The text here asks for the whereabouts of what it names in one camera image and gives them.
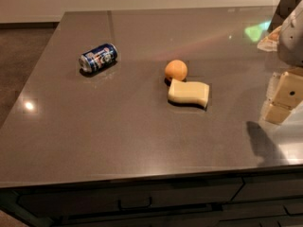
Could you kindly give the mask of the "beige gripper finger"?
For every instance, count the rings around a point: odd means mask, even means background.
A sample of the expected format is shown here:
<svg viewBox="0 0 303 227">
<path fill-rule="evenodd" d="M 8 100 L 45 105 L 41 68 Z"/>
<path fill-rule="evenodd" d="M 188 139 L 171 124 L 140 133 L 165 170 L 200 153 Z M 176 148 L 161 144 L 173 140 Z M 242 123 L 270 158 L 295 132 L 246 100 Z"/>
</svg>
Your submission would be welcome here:
<svg viewBox="0 0 303 227">
<path fill-rule="evenodd" d="M 282 124 L 303 101 L 303 71 L 274 73 L 268 84 L 263 119 Z"/>
<path fill-rule="evenodd" d="M 258 43 L 258 49 L 265 52 L 277 52 L 280 29 L 276 28 Z"/>
</svg>

